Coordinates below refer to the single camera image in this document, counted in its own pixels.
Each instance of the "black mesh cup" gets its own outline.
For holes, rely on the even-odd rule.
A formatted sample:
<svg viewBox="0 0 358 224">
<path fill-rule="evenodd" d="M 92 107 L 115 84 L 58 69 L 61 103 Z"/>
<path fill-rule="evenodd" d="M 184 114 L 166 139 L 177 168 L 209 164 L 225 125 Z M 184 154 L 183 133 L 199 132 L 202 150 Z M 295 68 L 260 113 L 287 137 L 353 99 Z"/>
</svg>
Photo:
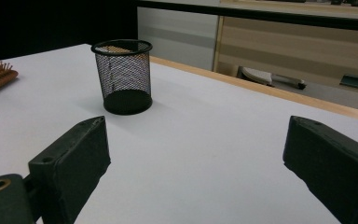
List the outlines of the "black mesh cup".
<svg viewBox="0 0 358 224">
<path fill-rule="evenodd" d="M 107 111 L 132 115 L 152 105 L 149 61 L 152 48 L 146 41 L 131 39 L 110 40 L 91 47 Z"/>
</svg>

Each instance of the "white table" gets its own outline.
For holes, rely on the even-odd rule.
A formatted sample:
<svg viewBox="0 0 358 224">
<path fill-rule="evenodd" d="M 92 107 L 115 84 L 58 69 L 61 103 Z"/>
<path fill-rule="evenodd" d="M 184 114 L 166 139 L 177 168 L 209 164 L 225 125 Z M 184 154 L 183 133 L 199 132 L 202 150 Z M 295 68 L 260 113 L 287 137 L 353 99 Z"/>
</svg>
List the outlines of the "white table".
<svg viewBox="0 0 358 224">
<path fill-rule="evenodd" d="M 0 90 L 0 175 L 27 163 L 79 121 L 106 117 L 112 164 L 76 223 L 338 223 L 289 171 L 290 116 L 358 141 L 358 119 L 151 63 L 153 105 L 103 109 L 89 45 L 7 60 Z"/>
</svg>

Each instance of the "wooden table edge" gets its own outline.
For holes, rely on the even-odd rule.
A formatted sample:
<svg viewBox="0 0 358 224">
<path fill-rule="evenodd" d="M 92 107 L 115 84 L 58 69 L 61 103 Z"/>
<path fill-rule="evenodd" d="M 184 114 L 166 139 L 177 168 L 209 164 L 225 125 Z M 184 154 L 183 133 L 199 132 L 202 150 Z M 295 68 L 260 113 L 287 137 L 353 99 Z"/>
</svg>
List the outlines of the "wooden table edge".
<svg viewBox="0 0 358 224">
<path fill-rule="evenodd" d="M 345 105 L 338 105 L 324 100 L 312 98 L 309 96 L 297 94 L 290 91 L 283 91 L 276 88 L 260 85 L 254 82 L 246 81 L 236 77 L 229 77 L 205 69 L 193 67 L 190 65 L 176 63 L 169 60 L 161 59 L 158 57 L 150 56 L 150 62 L 166 65 L 172 68 L 183 70 L 189 73 L 197 74 L 203 77 L 213 78 L 215 80 L 223 81 L 234 86 L 242 87 L 251 91 L 261 92 L 270 96 L 279 97 L 284 100 L 289 100 L 302 105 L 309 105 L 322 110 L 330 111 L 336 114 L 344 115 L 347 117 L 358 119 L 358 109 L 348 107 Z"/>
</svg>

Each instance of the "black wall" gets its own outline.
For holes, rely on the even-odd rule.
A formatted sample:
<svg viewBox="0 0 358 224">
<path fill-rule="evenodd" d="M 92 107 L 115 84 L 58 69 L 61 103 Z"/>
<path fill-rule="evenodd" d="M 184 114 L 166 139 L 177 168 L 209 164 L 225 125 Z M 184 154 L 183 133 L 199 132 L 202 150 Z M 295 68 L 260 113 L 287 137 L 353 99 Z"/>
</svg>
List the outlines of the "black wall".
<svg viewBox="0 0 358 224">
<path fill-rule="evenodd" d="M 131 1 L 0 0 L 0 60 L 119 38 L 137 38 Z"/>
</svg>

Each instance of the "chair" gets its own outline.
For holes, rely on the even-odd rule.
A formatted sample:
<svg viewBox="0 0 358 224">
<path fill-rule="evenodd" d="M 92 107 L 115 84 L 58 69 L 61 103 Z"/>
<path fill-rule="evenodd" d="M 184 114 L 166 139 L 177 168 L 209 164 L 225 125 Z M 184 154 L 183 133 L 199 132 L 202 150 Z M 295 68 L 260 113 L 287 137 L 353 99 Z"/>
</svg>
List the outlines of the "chair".
<svg viewBox="0 0 358 224">
<path fill-rule="evenodd" d="M 304 90 L 307 86 L 307 84 L 305 84 L 305 81 L 302 79 L 285 77 L 285 76 L 272 74 L 269 72 L 264 72 L 264 71 L 256 70 L 253 68 L 244 67 L 244 66 L 239 66 L 238 74 L 239 74 L 239 77 L 241 77 L 241 78 L 248 79 L 248 80 L 251 80 L 251 81 L 263 84 L 263 85 L 267 85 L 270 87 L 273 87 L 273 84 L 272 84 L 273 79 L 272 78 L 274 76 L 283 77 L 284 79 L 286 79 L 286 82 L 294 84 L 300 90 Z"/>
</svg>

